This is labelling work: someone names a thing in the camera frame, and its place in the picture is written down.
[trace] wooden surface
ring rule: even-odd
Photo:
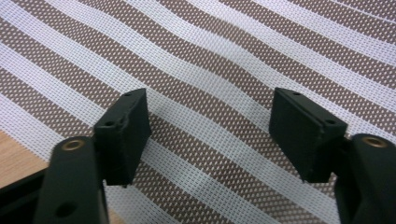
[[[0,131],[0,188],[46,168],[48,164]],[[110,209],[110,223],[123,220]]]

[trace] perforated fabric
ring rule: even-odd
[[[275,87],[396,143],[392,1],[0,2],[0,127],[37,156],[148,89],[134,184],[106,188],[126,223],[338,223],[268,133]]]

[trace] brown stripe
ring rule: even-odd
[[[221,1],[271,29],[384,86],[396,88],[396,68],[362,55],[248,0]]]
[[[266,96],[271,95],[272,90],[257,78],[218,54],[193,45],[168,32],[150,17],[133,8],[125,1],[81,0],[80,2],[90,7],[95,7],[122,21],[162,49],[186,62],[201,66],[225,78],[259,104],[267,108],[271,107],[271,100]]]
[[[396,43],[396,24],[381,21],[380,19],[362,14],[348,7],[343,7],[332,1],[291,0],[291,2],[359,33],[386,41],[390,44]]]
[[[136,78],[145,82],[152,89],[214,120],[248,146],[259,151],[268,160],[297,175],[286,157],[279,158],[283,154],[268,133],[258,129],[249,120],[219,99],[166,75],[114,40],[78,21],[72,20],[43,1],[29,1],[21,4],[21,6],[58,32],[73,38],[126,72],[134,74]]]
[[[237,45],[248,50],[263,62],[273,67],[276,71],[305,85],[310,90],[342,106],[358,117],[373,123],[377,127],[389,133],[396,134],[396,128],[393,125],[396,122],[396,115],[391,111],[341,87],[312,69],[271,49],[252,35],[247,34],[230,23],[221,21],[204,13],[185,1],[164,0],[161,1],[161,3],[185,21],[232,40]],[[389,74],[391,73],[384,75],[384,79],[387,78],[389,83],[392,83],[391,86],[396,87],[396,81],[392,79]]]
[[[73,63],[47,49],[32,37],[24,34],[18,28],[1,18],[0,26],[2,27],[0,30],[0,40],[5,45],[13,48],[20,55],[101,107],[107,108],[111,106],[110,102],[119,97],[120,94],[111,90],[105,83],[96,77],[90,76]],[[103,92],[107,93],[108,98],[103,97]]]
[[[143,161],[137,167],[134,185],[161,209],[182,223],[231,223]]]
[[[306,223],[308,220],[313,223],[321,222],[320,219],[262,183],[214,148],[155,115],[151,115],[150,123],[152,127],[155,127],[151,136],[153,140],[198,167],[279,222],[303,221]]]
[[[0,67],[0,92],[29,114],[65,137],[90,135],[92,129],[35,89]]]
[[[337,0],[337,2],[390,21],[396,21],[396,4],[394,0]]]

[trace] wooden table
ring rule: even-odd
[[[0,188],[45,169],[47,163],[17,141],[0,131]],[[109,210],[110,223],[124,223],[113,210]]]

